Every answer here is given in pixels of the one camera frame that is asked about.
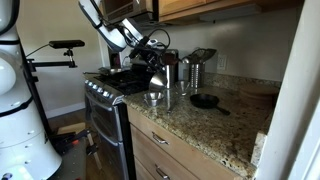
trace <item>frying pan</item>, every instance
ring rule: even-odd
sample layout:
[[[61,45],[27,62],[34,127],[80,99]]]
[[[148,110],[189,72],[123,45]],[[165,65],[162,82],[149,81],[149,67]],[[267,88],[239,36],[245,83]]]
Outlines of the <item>frying pan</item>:
[[[191,104],[197,108],[201,109],[212,109],[216,108],[220,112],[222,112],[224,115],[229,115],[230,112],[219,107],[219,98],[217,96],[212,96],[209,94],[194,94],[190,96]]]

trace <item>oven handle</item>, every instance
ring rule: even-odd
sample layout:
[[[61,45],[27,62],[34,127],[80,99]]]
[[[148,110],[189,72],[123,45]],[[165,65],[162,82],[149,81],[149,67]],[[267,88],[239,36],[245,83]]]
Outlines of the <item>oven handle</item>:
[[[102,107],[102,108],[104,108],[104,109],[107,109],[107,110],[112,110],[112,105],[110,105],[110,106],[106,106],[105,104],[107,104],[107,103],[101,103],[101,102],[98,102],[92,95],[90,95],[88,92],[86,92],[86,96],[88,97],[88,99],[90,100],[90,101],[93,101],[95,104],[97,104],[98,106],[100,106],[100,107]]]
[[[93,117],[94,115],[91,114],[91,118],[92,118],[92,123],[93,126],[97,129],[97,131],[99,132],[99,134],[106,140],[108,141],[110,144],[112,144],[113,146],[117,147],[119,146],[118,143],[116,143],[115,141],[111,140],[110,137],[108,137],[106,134],[103,133],[103,131],[100,129],[99,126],[97,126],[97,124],[95,123],[95,118]]]

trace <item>oven door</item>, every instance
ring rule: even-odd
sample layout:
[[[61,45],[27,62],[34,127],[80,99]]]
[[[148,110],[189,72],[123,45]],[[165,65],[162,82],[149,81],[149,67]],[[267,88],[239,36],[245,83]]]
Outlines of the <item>oven door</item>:
[[[102,167],[107,169],[106,172],[112,173],[114,180],[129,180],[126,154],[122,142],[117,143],[117,146],[111,145],[106,141],[103,134],[99,134],[101,143],[99,145],[99,156],[103,159]]]
[[[112,106],[101,97],[94,97],[86,92],[91,109],[91,120],[97,131],[103,132],[105,139],[115,146],[122,142],[122,133],[117,106]]]

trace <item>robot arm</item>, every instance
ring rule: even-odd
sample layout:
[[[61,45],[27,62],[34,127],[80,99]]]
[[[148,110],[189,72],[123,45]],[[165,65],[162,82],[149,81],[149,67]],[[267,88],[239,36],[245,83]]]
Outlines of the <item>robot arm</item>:
[[[125,19],[121,23],[122,26],[107,28],[103,20],[100,10],[97,8],[101,0],[79,0],[79,6],[85,16],[89,19],[92,26],[101,34],[107,42],[110,49],[114,52],[121,52],[130,42],[135,46],[143,36],[134,27],[132,20]]]
[[[101,34],[110,49],[114,52],[121,52],[128,45],[133,48],[129,55],[131,59],[139,54],[153,71],[164,73],[164,65],[160,57],[166,49],[154,48],[158,41],[150,40],[149,36],[143,36],[133,19],[124,19],[119,25],[107,25],[98,8],[99,5],[100,0],[79,0],[80,9]]]

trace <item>kitchen counter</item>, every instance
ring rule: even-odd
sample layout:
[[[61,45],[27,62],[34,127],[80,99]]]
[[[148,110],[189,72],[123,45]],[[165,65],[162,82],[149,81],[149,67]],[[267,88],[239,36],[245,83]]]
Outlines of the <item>kitchen counter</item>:
[[[178,96],[166,90],[166,99],[157,107],[148,107],[141,92],[126,96],[123,101],[164,129],[197,148],[237,174],[252,178],[256,167],[250,163],[257,132],[266,127],[271,108],[249,106],[242,102],[237,91],[213,86],[191,90]],[[231,112],[223,115],[217,109],[194,107],[190,94],[206,93],[220,99],[219,107]],[[177,102],[171,114],[170,104]]]

